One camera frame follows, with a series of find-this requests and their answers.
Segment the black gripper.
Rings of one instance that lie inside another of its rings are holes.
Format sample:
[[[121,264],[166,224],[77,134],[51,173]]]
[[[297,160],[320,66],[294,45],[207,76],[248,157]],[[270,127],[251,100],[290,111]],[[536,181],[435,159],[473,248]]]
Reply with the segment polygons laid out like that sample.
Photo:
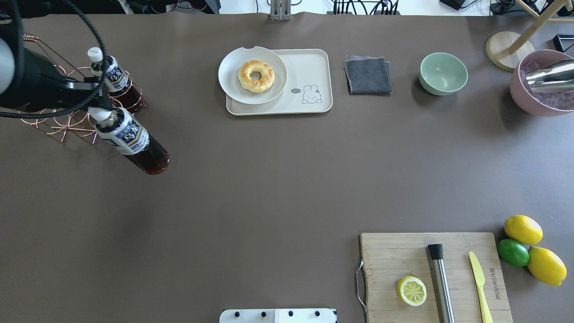
[[[80,81],[60,74],[43,55],[23,49],[23,65],[17,68],[16,54],[1,46],[2,108],[35,113],[43,109],[69,109],[80,104],[98,86],[99,79]]]

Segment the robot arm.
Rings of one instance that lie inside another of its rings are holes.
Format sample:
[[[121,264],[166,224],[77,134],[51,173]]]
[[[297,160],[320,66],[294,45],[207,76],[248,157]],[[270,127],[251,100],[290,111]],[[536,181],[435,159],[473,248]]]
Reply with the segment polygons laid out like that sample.
[[[98,80],[83,82],[64,76],[45,56],[1,41],[1,107],[21,113],[68,110],[86,100]]]

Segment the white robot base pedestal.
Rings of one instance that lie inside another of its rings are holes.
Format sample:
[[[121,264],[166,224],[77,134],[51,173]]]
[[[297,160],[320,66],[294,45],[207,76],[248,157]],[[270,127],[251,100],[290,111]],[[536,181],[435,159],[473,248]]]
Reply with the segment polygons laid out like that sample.
[[[286,309],[228,309],[220,323],[337,323],[335,309],[324,307]]]

